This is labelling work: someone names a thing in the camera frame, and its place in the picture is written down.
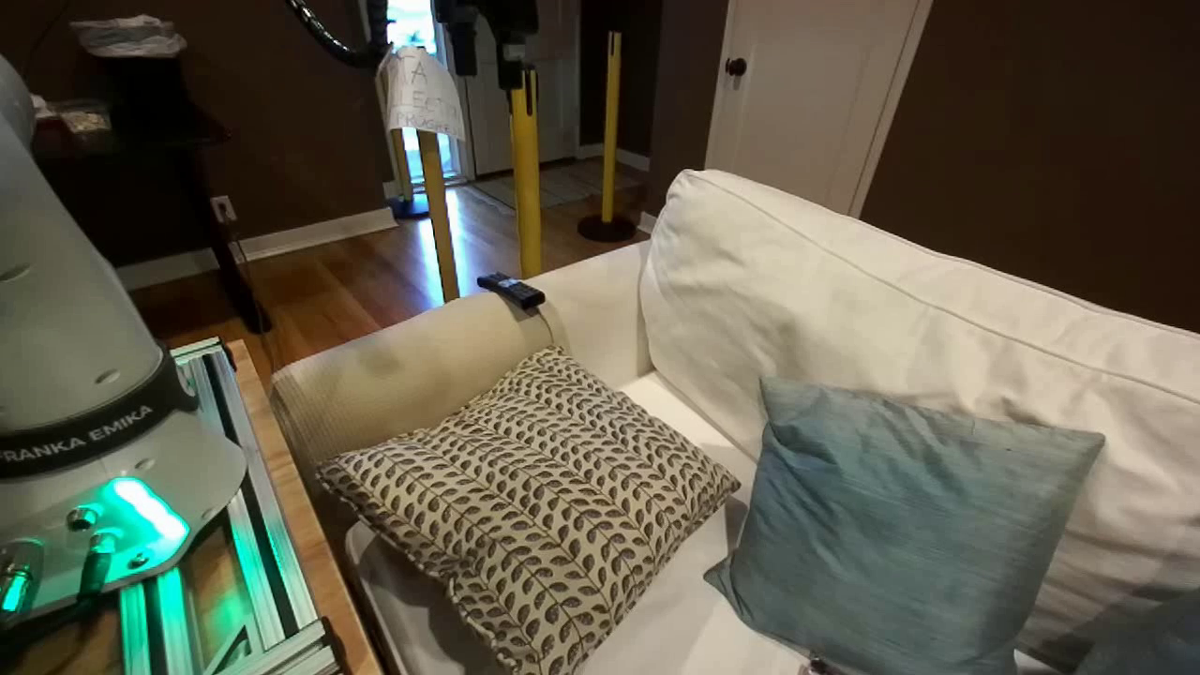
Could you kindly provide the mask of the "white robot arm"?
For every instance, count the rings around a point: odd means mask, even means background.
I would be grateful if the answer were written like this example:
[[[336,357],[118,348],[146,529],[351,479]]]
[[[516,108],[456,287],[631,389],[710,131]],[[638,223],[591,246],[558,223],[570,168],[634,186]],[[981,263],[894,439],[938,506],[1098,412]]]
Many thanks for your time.
[[[150,339],[35,163],[35,96],[0,59],[0,621],[169,572],[230,506],[243,453]]]

